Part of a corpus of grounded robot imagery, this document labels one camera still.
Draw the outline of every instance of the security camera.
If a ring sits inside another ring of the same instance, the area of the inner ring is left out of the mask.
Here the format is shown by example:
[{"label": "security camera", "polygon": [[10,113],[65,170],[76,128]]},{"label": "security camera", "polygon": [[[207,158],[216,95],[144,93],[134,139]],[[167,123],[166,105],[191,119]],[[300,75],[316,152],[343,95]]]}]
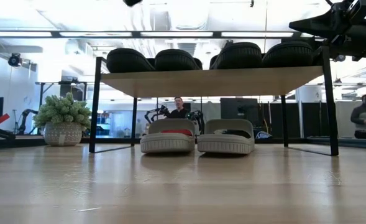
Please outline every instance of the security camera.
[{"label": "security camera", "polygon": [[22,65],[22,59],[20,56],[20,53],[12,53],[8,61],[9,65],[15,68],[20,67]]}]

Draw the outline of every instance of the wooden table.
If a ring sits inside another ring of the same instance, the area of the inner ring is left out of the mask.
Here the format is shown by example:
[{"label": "wooden table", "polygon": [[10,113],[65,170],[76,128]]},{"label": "wooden table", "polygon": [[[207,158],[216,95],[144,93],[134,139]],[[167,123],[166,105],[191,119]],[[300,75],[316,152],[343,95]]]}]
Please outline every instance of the wooden table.
[{"label": "wooden table", "polygon": [[[100,82],[134,97],[131,138],[131,146],[134,146],[138,97],[280,95],[284,146],[288,147],[285,95],[324,75],[329,127],[331,129],[331,153],[328,156],[336,156],[339,151],[329,48],[321,47],[316,51],[316,55],[321,58],[323,66],[110,74],[101,74],[101,66],[105,59],[98,57],[91,117],[97,118]],[[91,129],[95,130],[96,125],[97,120],[92,119]],[[93,132],[90,136],[89,151],[92,153],[102,152],[95,150],[95,144],[96,133]]]}]

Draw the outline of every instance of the person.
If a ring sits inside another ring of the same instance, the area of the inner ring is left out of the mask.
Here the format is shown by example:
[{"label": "person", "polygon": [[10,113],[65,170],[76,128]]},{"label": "person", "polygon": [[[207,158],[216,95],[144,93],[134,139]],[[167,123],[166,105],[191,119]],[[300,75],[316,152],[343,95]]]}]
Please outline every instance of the person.
[{"label": "person", "polygon": [[361,97],[362,104],[351,113],[351,122],[355,124],[354,136],[357,139],[366,139],[366,95]]},{"label": "person", "polygon": [[175,105],[176,105],[176,109],[173,110],[170,113],[169,118],[186,118],[186,115],[188,113],[188,110],[184,108],[184,102],[183,99],[181,99],[181,97],[177,96],[175,97]]},{"label": "person", "polygon": [[137,122],[135,124],[135,138],[140,138],[142,133],[143,133],[143,126],[141,124],[141,120],[137,119]]}]

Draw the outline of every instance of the green plant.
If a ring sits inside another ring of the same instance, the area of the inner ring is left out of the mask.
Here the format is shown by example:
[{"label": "green plant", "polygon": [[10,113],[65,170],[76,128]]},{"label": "green plant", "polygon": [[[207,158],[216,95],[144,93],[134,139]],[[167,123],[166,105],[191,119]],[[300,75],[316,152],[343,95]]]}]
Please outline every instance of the green plant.
[{"label": "green plant", "polygon": [[45,101],[46,104],[39,108],[38,115],[34,116],[36,127],[44,127],[47,122],[80,123],[83,131],[90,127],[91,112],[86,107],[86,102],[73,101],[72,93],[67,93],[65,98],[48,96]]}]

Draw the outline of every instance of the shoe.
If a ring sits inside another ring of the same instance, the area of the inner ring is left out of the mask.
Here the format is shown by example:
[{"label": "shoe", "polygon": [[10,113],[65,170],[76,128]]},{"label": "shoe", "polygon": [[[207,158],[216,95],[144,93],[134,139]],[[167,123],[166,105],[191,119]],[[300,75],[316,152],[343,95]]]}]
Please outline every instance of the shoe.
[{"label": "shoe", "polygon": [[224,47],[211,59],[210,69],[259,68],[262,51],[256,44],[241,42]]},{"label": "shoe", "polygon": [[312,66],[313,48],[306,42],[291,41],[273,46],[263,57],[263,67]]},{"label": "shoe", "polygon": [[125,48],[114,49],[108,53],[107,68],[111,73],[155,71],[142,53]]},{"label": "shoe", "polygon": [[202,62],[180,49],[167,49],[155,57],[155,68],[158,71],[201,70]]}]

